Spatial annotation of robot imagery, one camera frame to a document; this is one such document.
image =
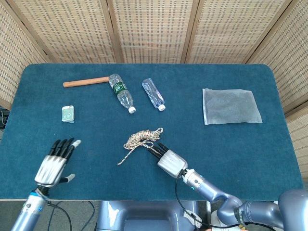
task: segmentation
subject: robotic arm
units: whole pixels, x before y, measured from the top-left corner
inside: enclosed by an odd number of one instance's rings
[[[28,196],[11,229],[12,231],[32,231],[44,206],[47,203],[50,205],[49,189],[55,187],[58,183],[68,183],[75,177],[75,174],[71,174],[68,177],[61,178],[64,167],[74,149],[81,143],[80,140],[76,140],[71,144],[73,139],[63,140],[62,142],[57,140],[51,147],[35,176],[38,187]]]
[[[272,202],[247,201],[244,204],[208,182],[187,162],[161,143],[148,151],[159,158],[158,166],[174,178],[183,178],[185,184],[200,193],[207,201],[224,201],[217,210],[220,221],[226,225],[258,223],[284,229],[284,231],[308,231],[308,192],[289,190],[279,198],[279,205]]]

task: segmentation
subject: small box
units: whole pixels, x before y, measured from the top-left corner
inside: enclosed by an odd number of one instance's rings
[[[74,122],[74,106],[65,106],[62,108],[62,121],[73,123]]]

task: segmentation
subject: wooden stick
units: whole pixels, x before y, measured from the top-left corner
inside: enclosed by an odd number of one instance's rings
[[[88,85],[88,84],[105,83],[108,81],[109,81],[109,77],[90,78],[90,79],[84,79],[84,80],[65,82],[63,83],[63,87],[70,88],[70,87],[83,86],[83,85]]]

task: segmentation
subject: woven panel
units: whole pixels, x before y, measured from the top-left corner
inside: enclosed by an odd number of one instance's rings
[[[14,2],[56,62],[115,62],[100,0]]]
[[[189,63],[242,63],[284,0],[206,0]]]
[[[265,63],[272,68],[284,108],[302,96],[308,96],[307,15],[308,1],[299,0],[250,61]]]
[[[287,123],[292,138],[298,164],[304,178],[308,178],[308,107],[301,109],[292,117],[298,118]]]
[[[48,60],[4,4],[0,2],[0,99],[3,106],[10,109],[24,68]]]
[[[193,0],[113,0],[126,63],[179,63]]]

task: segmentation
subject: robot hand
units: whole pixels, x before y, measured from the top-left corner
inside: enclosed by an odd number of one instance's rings
[[[64,167],[74,149],[81,143],[81,140],[76,140],[71,144],[73,139],[74,138],[63,141],[57,140],[53,144],[49,154],[45,156],[35,176],[35,182],[38,186],[50,189],[58,183],[68,183],[75,177],[75,174],[71,174],[68,177],[61,178]]]

